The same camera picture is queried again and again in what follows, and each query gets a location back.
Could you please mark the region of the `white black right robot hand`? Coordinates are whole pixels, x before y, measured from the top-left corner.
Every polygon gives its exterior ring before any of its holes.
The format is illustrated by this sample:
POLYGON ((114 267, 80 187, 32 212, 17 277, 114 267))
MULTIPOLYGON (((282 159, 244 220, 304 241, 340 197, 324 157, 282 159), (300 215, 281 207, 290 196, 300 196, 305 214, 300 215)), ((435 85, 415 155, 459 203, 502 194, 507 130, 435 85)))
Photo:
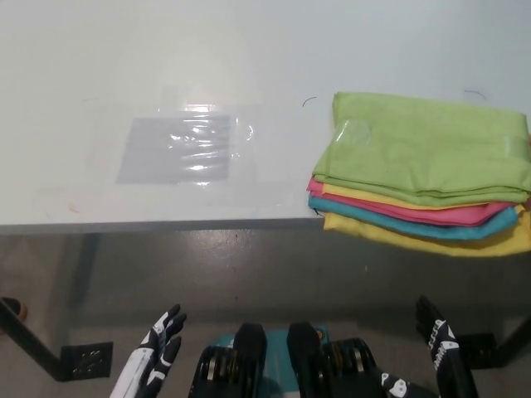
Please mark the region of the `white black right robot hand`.
POLYGON ((439 309, 424 295, 416 302, 416 322, 431 355, 438 392, 375 368, 372 374, 382 390, 389 397, 477 398, 474 377, 455 334, 439 309))

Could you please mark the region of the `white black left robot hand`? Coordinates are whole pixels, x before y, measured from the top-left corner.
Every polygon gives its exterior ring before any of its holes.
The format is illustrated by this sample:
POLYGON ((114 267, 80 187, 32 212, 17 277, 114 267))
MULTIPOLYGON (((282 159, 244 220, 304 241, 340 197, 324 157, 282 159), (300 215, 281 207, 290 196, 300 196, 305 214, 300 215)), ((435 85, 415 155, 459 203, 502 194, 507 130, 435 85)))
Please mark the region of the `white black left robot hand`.
POLYGON ((176 304, 158 319, 129 355, 110 398, 158 396, 181 347, 182 338, 178 334, 186 318, 176 304))

